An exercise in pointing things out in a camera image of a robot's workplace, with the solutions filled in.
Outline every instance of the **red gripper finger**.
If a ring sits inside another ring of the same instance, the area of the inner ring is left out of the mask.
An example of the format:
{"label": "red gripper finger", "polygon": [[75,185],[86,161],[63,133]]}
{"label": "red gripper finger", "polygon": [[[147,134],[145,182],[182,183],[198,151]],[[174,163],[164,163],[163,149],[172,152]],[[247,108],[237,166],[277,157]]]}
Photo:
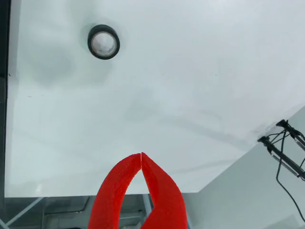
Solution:
{"label": "red gripper finger", "polygon": [[141,229],[187,229],[184,200],[175,182],[145,153],[142,153],[142,172],[154,209]]}
{"label": "red gripper finger", "polygon": [[88,229],[118,229],[125,192],[133,177],[141,169],[141,154],[120,161],[107,177],[96,195]]}

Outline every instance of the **white wall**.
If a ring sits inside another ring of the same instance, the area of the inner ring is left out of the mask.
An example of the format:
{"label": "white wall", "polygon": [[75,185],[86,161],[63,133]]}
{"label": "white wall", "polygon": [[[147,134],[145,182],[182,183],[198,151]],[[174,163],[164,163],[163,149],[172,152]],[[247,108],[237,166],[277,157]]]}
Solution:
{"label": "white wall", "polygon": [[[293,116],[289,123],[305,134],[305,109]],[[284,153],[298,164],[305,157],[305,152],[290,137],[285,142]],[[201,192],[184,194],[193,227],[296,229],[304,225],[292,200],[275,180],[277,167],[278,163],[259,144]],[[305,182],[283,167],[280,181],[305,215]]]}

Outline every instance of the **black cable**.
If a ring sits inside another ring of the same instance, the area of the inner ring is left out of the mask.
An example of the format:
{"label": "black cable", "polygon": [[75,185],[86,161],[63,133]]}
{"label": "black cable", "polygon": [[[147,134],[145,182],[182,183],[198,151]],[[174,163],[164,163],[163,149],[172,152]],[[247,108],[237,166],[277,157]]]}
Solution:
{"label": "black cable", "polygon": [[271,140],[271,142],[273,142],[274,140],[276,140],[277,139],[277,137],[279,137],[279,135],[281,135],[282,133],[284,133],[284,131],[285,130],[283,130],[282,132],[280,132],[280,133],[277,133],[277,134],[270,134],[270,135],[268,135],[267,137],[270,137],[270,136],[273,136],[273,135],[276,135],[272,140]]}
{"label": "black cable", "polygon": [[290,134],[285,135],[285,136],[284,136],[284,137],[282,137],[281,139],[278,139],[277,141],[272,142],[272,144],[275,144],[275,143],[277,143],[277,142],[279,142],[279,141],[283,140],[284,138],[288,137],[289,135],[290,135]]}
{"label": "black cable", "polygon": [[304,164],[304,162],[305,162],[305,158],[303,159],[303,161],[302,161],[300,167],[302,167],[302,165]]}
{"label": "black cable", "polygon": [[[285,141],[285,138],[283,137],[283,140],[282,140],[282,147],[281,147],[281,153],[283,153],[283,149],[284,149],[284,141]],[[292,195],[288,192],[288,190],[282,185],[282,183],[278,180],[278,176],[280,174],[280,170],[281,170],[281,165],[282,165],[282,158],[280,159],[280,163],[278,165],[278,169],[277,169],[277,173],[276,173],[276,181],[278,182],[278,184],[285,190],[285,192],[289,195],[289,197],[292,199],[292,201],[294,202],[303,222],[305,222],[305,219],[303,217],[303,214],[298,206],[298,204],[296,203],[295,199],[292,197]]]}

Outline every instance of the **metal frame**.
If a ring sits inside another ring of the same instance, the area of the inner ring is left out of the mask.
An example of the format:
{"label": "metal frame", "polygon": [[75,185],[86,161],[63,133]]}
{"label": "metal frame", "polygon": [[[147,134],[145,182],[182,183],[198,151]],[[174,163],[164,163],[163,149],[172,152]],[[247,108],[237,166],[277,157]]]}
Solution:
{"label": "metal frame", "polygon": [[[300,137],[303,136],[299,131],[292,128],[287,121],[282,120],[277,126],[283,127],[285,131],[290,133],[290,136],[295,140],[295,142],[305,151],[305,141]],[[276,159],[278,162],[282,160],[282,165],[287,168],[293,175],[297,177],[302,177],[305,179],[305,172],[304,170],[296,164],[293,160],[291,160],[287,155],[285,155],[283,152],[281,152],[278,148],[274,146],[269,140],[268,136],[261,137],[258,142],[261,142],[264,144],[265,147],[267,147],[268,152],[271,154],[271,156]]]}
{"label": "metal frame", "polygon": [[0,1],[0,209],[4,208],[6,103],[11,0]]}

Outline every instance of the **black metal stand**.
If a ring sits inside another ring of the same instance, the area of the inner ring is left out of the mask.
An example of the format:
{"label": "black metal stand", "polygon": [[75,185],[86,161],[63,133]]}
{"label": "black metal stand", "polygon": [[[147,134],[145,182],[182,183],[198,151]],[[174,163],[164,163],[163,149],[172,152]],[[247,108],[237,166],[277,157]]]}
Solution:
{"label": "black metal stand", "polygon": [[[296,141],[296,143],[305,151],[305,141],[302,139],[302,133],[292,128],[287,121],[282,120],[277,126],[283,127],[287,132],[290,133],[290,136]],[[263,136],[261,137],[258,142],[264,144],[267,147],[268,152],[272,155],[274,159],[277,161],[282,160],[282,165],[287,168],[292,174],[297,177],[302,177],[305,179],[305,172],[304,170],[297,165],[293,160],[291,160],[287,155],[282,153],[279,149],[277,149],[270,141],[269,137]]]}

